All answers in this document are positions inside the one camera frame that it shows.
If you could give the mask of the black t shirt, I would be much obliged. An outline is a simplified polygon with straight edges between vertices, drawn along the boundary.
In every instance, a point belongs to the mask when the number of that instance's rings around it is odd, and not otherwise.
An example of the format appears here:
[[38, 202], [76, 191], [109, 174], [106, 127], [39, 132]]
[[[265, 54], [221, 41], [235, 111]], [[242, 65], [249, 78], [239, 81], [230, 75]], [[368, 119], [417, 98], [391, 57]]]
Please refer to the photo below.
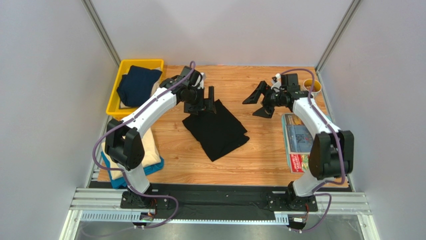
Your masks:
[[216, 113], [203, 111], [198, 115], [190, 115], [182, 121], [212, 162], [250, 140], [246, 135], [247, 129], [223, 105], [221, 100], [218, 99], [214, 103]]

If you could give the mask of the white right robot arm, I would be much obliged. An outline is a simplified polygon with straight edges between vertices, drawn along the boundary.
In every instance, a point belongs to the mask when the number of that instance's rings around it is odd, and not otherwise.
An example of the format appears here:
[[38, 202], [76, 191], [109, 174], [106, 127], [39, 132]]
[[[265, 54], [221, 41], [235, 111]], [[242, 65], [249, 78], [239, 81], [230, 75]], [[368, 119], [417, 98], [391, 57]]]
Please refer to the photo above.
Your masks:
[[261, 108], [253, 116], [270, 119], [276, 107], [286, 107], [301, 119], [313, 138], [308, 158], [308, 171], [288, 186], [292, 197], [310, 197], [325, 184], [342, 185], [354, 167], [354, 140], [350, 130], [342, 130], [332, 123], [317, 106], [313, 90], [303, 90], [298, 69], [274, 76], [274, 84], [261, 81], [242, 103], [257, 104]]

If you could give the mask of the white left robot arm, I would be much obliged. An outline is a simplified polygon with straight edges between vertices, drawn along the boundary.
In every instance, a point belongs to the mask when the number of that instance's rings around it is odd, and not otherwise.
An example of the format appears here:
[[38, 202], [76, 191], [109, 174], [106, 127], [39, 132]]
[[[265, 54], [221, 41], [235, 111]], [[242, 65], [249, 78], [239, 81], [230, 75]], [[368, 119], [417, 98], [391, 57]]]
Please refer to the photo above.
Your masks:
[[117, 164], [131, 192], [146, 197], [151, 184], [142, 166], [145, 149], [142, 138], [151, 126], [179, 103], [184, 112], [215, 113], [214, 87], [205, 97], [206, 75], [194, 66], [185, 66], [179, 75], [163, 80], [155, 93], [136, 111], [122, 120], [112, 119], [107, 125], [104, 152]]

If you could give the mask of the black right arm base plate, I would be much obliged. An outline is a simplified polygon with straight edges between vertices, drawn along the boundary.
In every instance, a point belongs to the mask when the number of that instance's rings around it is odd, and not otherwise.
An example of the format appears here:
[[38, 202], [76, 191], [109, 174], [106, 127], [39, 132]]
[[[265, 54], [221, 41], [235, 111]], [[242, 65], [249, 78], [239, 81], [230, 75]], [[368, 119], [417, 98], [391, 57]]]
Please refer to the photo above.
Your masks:
[[283, 193], [266, 193], [267, 208], [270, 211], [284, 211], [284, 212], [317, 212], [316, 197], [311, 196], [296, 196], [290, 195], [286, 192]]

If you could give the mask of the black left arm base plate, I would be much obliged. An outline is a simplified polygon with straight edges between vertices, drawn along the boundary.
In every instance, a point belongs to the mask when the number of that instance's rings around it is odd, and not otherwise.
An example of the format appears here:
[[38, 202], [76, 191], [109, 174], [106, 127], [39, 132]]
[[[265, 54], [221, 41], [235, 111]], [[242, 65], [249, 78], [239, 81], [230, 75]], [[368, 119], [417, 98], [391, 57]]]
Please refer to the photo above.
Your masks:
[[169, 208], [169, 198], [164, 197], [143, 197], [130, 190], [126, 190], [121, 195], [120, 207], [122, 209], [160, 209]]

